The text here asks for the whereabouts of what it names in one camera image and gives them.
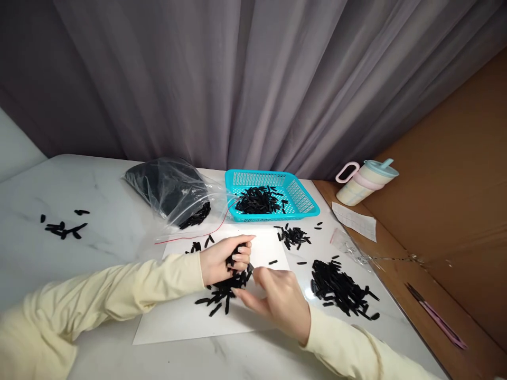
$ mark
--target cream sleeve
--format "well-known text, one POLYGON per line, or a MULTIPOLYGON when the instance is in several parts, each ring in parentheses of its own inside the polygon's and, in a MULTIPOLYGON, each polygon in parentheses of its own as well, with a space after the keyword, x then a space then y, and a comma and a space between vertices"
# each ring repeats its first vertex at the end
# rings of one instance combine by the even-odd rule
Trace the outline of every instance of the cream sleeve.
POLYGON ((436 380, 409 358, 368 332, 310 307, 312 325, 305 348, 336 375, 355 380, 436 380))
POLYGON ((48 284, 2 315, 0 378, 66 379, 77 354, 72 342, 82 331, 108 319, 134 318, 157 302, 203 289, 198 253, 48 284))

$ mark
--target brown cardboard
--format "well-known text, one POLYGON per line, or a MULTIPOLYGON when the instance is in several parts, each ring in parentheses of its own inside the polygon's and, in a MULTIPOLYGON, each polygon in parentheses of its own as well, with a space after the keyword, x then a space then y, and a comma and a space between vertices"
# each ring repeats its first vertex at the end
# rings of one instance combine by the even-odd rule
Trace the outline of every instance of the brown cardboard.
POLYGON ((507 350, 507 49, 387 157, 400 176, 364 206, 507 350))
MULTIPOLYGON (((334 182, 313 181, 331 206, 340 185, 334 182)), ((362 204, 348 207, 360 214, 374 216, 362 204)), ((347 228, 356 244, 370 256, 407 258, 407 251, 392 234, 377 222, 377 243, 347 228)), ((396 299, 428 347, 453 379, 507 378, 507 355, 453 299, 446 290, 419 264, 399 260, 377 260, 381 269, 375 271, 396 299), (468 350, 456 348, 442 333, 405 287, 410 282, 468 344, 468 350)))

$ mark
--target paper note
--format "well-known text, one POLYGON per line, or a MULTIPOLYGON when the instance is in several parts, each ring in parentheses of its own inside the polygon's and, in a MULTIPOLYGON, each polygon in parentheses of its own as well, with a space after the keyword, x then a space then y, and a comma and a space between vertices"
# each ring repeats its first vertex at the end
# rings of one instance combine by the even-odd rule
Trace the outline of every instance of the paper note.
POLYGON ((333 212, 344 225, 377 242, 377 220, 374 217, 358 214, 334 202, 333 212))
MULTIPOLYGON (((252 241, 251 255, 251 263, 254 267, 269 266, 273 269, 290 270, 282 243, 278 241, 276 230, 273 227, 223 225, 212 236, 215 242, 218 243, 221 239, 241 234, 256 235, 252 241), (268 265, 269 262, 274 260, 278 260, 278 262, 268 265)), ((204 250, 206 239, 207 236, 204 236, 168 243, 164 257, 168 254, 181 254, 190 251, 193 241, 201 242, 204 250)), ((258 297, 265 297, 263 289, 254 284, 253 277, 248 281, 246 289, 258 297)), ((231 298, 229 314, 225 315, 225 299, 223 299, 220 310, 213 317, 209 317, 209 313, 216 305, 213 303, 206 307, 205 303, 195 305, 194 302, 201 298, 210 297, 211 291, 206 289, 199 293, 161 303, 149 313, 144 314, 134 337, 133 345, 247 333, 274 328, 271 323, 247 309, 238 299, 231 298)))

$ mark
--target purple curtain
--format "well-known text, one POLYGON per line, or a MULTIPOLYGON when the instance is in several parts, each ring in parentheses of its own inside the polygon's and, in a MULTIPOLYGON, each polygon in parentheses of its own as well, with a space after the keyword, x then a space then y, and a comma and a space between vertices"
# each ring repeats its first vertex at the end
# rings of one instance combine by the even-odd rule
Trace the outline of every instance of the purple curtain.
POLYGON ((0 107, 48 156, 331 178, 507 45, 501 0, 8 0, 0 107))

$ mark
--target hand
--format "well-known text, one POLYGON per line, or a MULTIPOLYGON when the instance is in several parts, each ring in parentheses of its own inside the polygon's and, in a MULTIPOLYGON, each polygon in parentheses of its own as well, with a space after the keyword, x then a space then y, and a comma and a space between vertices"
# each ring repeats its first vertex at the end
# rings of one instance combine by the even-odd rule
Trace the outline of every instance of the hand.
POLYGON ((228 272, 227 268, 236 269, 240 272, 244 271, 250 262, 250 255, 252 253, 252 242, 250 240, 253 238, 255 238, 255 235, 228 237, 202 251, 199 255, 204 285, 213 285, 214 283, 231 278, 232 271, 228 272), (239 247, 239 253, 232 257, 232 259, 236 261, 234 266, 226 265, 226 258, 228 258, 238 244, 241 243, 246 243, 247 246, 239 247))
POLYGON ((310 307, 301 293, 296 275, 289 271, 258 267, 253 270, 253 279, 264 288, 267 297, 259 299, 245 289, 232 289, 236 297, 306 346, 310 336, 310 307))

